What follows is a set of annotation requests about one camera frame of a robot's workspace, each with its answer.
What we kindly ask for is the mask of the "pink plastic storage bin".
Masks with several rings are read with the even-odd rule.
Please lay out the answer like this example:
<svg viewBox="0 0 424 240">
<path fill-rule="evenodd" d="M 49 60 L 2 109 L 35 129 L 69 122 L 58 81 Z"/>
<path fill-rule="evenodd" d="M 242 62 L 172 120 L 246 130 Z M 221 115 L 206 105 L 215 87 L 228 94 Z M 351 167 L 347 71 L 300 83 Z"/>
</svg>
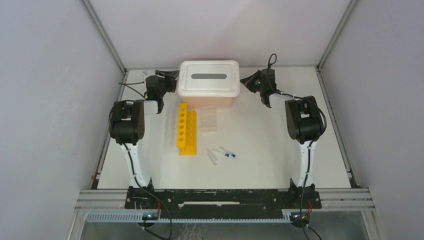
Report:
<svg viewBox="0 0 424 240">
<path fill-rule="evenodd" d="M 187 103 L 187 105 L 192 108 L 229 108 L 233 105 L 235 99 L 235 97 L 223 96 L 183 96 L 180 94 L 178 94 L 178 96 L 182 99 L 183 103 Z"/>
</svg>

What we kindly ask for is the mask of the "yellow test tube rack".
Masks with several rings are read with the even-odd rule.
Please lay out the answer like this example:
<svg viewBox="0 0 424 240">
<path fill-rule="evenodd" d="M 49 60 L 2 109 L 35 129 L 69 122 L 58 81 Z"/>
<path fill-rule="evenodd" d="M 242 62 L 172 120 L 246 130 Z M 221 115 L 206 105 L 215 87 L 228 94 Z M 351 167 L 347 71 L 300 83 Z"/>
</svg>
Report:
<svg viewBox="0 0 424 240">
<path fill-rule="evenodd" d="M 178 105 L 176 147 L 180 156 L 197 154 L 197 112 L 185 102 Z"/>
</svg>

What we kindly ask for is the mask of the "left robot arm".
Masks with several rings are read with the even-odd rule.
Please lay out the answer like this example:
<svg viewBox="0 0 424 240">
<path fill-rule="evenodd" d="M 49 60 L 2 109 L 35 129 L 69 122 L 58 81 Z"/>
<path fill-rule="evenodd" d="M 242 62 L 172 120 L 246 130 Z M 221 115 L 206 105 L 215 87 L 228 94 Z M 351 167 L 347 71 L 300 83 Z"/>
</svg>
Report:
<svg viewBox="0 0 424 240">
<path fill-rule="evenodd" d="M 174 93 L 177 88 L 179 70 L 155 70 L 144 77 L 145 92 L 133 88 L 132 83 L 124 83 L 140 95 L 141 99 L 125 99 L 114 102 L 108 115 L 109 135 L 120 145 L 130 171 L 130 182 L 134 188 L 142 189 L 137 202 L 149 209 L 156 203 L 153 192 L 151 167 L 142 153 L 142 139 L 146 132 L 146 116 L 159 115 L 164 108 L 164 96 Z"/>
</svg>

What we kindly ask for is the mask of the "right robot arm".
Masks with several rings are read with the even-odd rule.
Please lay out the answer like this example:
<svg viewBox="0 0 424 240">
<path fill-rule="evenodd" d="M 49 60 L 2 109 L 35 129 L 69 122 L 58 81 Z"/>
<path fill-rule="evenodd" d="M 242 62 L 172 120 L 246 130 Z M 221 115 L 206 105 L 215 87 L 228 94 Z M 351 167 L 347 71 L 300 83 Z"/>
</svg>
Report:
<svg viewBox="0 0 424 240">
<path fill-rule="evenodd" d="M 318 139 L 327 128 L 327 120 L 314 96 L 296 96 L 277 89 L 275 70 L 256 71 L 240 80 L 252 93 L 259 93 L 261 102 L 268 108 L 280 107 L 284 102 L 289 137 L 295 141 L 294 170 L 290 178 L 289 203 L 302 208 L 315 193 L 313 162 Z"/>
</svg>

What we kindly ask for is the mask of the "translucent white bin lid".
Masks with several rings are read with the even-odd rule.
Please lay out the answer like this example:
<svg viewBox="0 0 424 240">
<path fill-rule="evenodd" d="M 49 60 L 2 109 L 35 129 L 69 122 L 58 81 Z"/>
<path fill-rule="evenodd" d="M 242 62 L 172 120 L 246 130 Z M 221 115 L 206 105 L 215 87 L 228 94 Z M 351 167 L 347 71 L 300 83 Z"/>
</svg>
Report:
<svg viewBox="0 0 424 240">
<path fill-rule="evenodd" d="M 176 93 L 181 97 L 235 98 L 240 67 L 234 60 L 188 60 L 179 66 Z"/>
</svg>

